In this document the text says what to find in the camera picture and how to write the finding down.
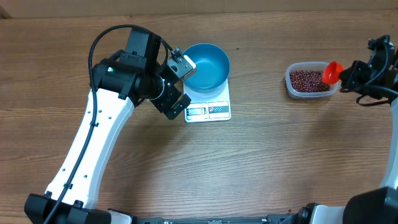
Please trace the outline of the red scoop with blue handle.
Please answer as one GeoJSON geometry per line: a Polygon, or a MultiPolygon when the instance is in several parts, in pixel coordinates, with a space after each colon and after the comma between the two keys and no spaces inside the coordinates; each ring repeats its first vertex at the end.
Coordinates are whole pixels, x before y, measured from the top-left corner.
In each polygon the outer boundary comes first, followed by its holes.
{"type": "Polygon", "coordinates": [[[334,85],[340,80],[340,73],[342,71],[343,71],[343,66],[340,63],[336,61],[329,63],[327,67],[324,69],[322,75],[322,82],[329,85],[334,85]]]}

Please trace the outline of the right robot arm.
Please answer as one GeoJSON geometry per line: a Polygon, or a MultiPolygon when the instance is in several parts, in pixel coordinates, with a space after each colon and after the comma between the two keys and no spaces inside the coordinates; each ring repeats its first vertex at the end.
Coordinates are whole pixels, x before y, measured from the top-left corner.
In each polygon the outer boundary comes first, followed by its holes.
{"type": "Polygon", "coordinates": [[[342,205],[308,203],[296,212],[269,214],[258,223],[396,223],[397,222],[397,49],[389,35],[369,39],[369,58],[344,68],[338,62],[297,62],[282,74],[291,100],[334,102],[320,121],[337,115],[331,127],[314,126],[313,137],[331,137],[327,154],[335,163],[321,164],[331,175],[340,172],[353,196],[342,205]],[[354,189],[370,175],[373,188],[354,189]]]}

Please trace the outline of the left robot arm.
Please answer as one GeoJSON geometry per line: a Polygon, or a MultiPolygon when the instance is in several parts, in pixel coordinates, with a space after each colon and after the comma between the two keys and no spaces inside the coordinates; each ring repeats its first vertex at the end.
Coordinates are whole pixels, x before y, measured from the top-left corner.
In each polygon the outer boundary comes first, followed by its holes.
{"type": "Polygon", "coordinates": [[[96,205],[104,170],[117,138],[143,101],[168,119],[191,102],[177,88],[195,63],[157,34],[130,26],[125,49],[88,65],[90,92],[71,148],[42,195],[30,194],[24,211],[32,223],[135,223],[136,217],[96,205]]]}

